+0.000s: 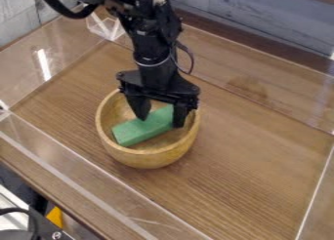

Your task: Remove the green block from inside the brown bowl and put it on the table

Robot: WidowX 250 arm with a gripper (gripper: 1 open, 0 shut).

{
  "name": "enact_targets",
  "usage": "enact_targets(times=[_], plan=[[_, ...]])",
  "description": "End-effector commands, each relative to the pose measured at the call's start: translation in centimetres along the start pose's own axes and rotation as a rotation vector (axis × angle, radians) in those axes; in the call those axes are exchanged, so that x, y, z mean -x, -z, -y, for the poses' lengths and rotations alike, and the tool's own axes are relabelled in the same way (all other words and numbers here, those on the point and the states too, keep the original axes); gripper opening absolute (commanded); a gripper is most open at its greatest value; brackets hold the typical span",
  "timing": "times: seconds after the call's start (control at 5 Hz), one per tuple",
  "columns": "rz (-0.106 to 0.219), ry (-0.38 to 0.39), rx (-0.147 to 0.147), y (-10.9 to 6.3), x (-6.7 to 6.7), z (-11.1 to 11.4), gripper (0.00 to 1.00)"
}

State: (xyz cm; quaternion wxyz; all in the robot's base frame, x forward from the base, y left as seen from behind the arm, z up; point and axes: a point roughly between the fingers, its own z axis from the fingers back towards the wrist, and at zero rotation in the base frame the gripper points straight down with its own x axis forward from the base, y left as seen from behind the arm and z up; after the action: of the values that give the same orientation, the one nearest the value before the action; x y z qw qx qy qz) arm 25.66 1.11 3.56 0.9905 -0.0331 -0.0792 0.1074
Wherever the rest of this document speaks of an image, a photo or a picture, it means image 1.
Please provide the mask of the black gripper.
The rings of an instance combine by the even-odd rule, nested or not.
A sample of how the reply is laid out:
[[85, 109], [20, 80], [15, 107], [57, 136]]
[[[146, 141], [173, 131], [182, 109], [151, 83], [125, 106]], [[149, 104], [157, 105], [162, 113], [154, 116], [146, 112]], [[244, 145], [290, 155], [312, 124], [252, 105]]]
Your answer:
[[[183, 50], [191, 58], [189, 70], [179, 66], [178, 50]], [[126, 95], [133, 112], [142, 121], [149, 116], [151, 100], [173, 104], [174, 127], [183, 128], [189, 109], [198, 108], [200, 87], [182, 76], [182, 73], [193, 73], [194, 54], [181, 42], [166, 47], [157, 58], [147, 53], [153, 53], [149, 47], [135, 48], [134, 60], [138, 69], [118, 73], [121, 92]]]

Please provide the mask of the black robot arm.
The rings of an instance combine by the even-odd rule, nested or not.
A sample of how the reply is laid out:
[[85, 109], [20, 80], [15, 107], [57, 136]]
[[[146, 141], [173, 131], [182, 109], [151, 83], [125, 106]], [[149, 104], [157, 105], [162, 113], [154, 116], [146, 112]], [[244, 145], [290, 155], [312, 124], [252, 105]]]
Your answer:
[[200, 87], [183, 76], [194, 70], [182, 68], [178, 52], [189, 48], [179, 41], [183, 20], [170, 0], [77, 0], [85, 8], [75, 12], [61, 0], [43, 0], [65, 17], [87, 18], [98, 7], [115, 16], [134, 45], [138, 68], [118, 74], [121, 92], [139, 120], [146, 120], [151, 103], [158, 100], [173, 105], [173, 126], [182, 128], [198, 108]]

